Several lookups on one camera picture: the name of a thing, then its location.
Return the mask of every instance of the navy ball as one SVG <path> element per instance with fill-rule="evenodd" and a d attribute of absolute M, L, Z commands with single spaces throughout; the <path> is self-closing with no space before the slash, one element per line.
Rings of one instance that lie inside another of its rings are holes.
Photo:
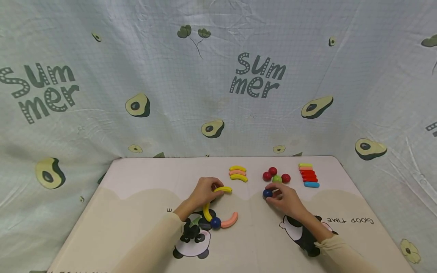
<path fill-rule="evenodd" d="M 273 192 L 271 190 L 264 190 L 263 197 L 266 199 L 267 197 L 273 197 Z"/>
<path fill-rule="evenodd" d="M 211 227 L 212 229 L 220 229 L 222 225 L 222 221 L 218 217 L 214 217 L 211 219 Z"/>

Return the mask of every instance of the orange curved piece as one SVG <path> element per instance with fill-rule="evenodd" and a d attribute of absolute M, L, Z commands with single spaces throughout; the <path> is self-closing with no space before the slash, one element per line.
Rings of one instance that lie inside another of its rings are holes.
<path fill-rule="evenodd" d="M 235 170 L 229 172 L 230 176 L 233 174 L 241 174 L 243 176 L 246 176 L 246 173 L 244 171 L 239 170 L 239 169 L 235 169 Z"/>
<path fill-rule="evenodd" d="M 234 212 L 231 216 L 231 218 L 229 218 L 229 220 L 223 221 L 221 227 L 222 228 L 229 228 L 232 227 L 232 225 L 235 224 L 235 222 L 237 222 L 238 219 L 238 213 Z"/>

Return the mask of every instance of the orange stick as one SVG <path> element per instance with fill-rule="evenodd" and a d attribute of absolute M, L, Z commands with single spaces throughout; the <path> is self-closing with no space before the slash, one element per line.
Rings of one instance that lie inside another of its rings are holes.
<path fill-rule="evenodd" d="M 234 212 L 231 216 L 231 218 L 229 218 L 229 220 L 223 221 L 221 227 L 222 228 L 229 228 L 231 227 L 233 224 L 235 224 L 235 222 L 237 222 L 238 219 L 238 213 Z"/>

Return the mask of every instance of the sleeve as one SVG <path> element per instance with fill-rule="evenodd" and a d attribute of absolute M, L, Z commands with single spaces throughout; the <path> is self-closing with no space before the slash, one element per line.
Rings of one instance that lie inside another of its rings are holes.
<path fill-rule="evenodd" d="M 164 217 L 115 266 L 113 273 L 151 272 L 153 267 L 174 248 L 184 232 L 184 222 L 174 213 Z"/>
<path fill-rule="evenodd" d="M 371 263 L 353 250 L 343 239 L 334 235 L 321 243 L 314 243 L 323 255 L 329 256 L 343 273 L 379 273 Z"/>

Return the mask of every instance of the panda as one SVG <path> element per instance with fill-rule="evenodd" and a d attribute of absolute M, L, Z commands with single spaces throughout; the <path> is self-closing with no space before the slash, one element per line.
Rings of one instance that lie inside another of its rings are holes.
<path fill-rule="evenodd" d="M 320 216 L 315 215 L 320 222 L 322 218 Z M 328 230 L 330 230 L 333 234 L 338 235 L 337 232 L 332 230 L 332 228 L 325 222 L 322 223 Z M 285 229 L 288 236 L 300 246 L 301 249 L 305 250 L 308 256 L 317 257 L 320 255 L 320 249 L 315 246 L 315 242 L 317 241 L 315 237 L 309 232 L 309 230 L 304 227 L 299 221 L 290 216 L 285 215 L 282 222 L 279 224 L 282 229 Z"/>
<path fill-rule="evenodd" d="M 209 210 L 214 218 L 217 216 L 215 211 Z M 195 211 L 186 220 L 184 232 L 179 241 L 174 246 L 173 257 L 181 259 L 182 257 L 198 257 L 205 259 L 209 255 L 209 241 L 211 240 L 211 224 L 206 221 L 203 211 Z"/>

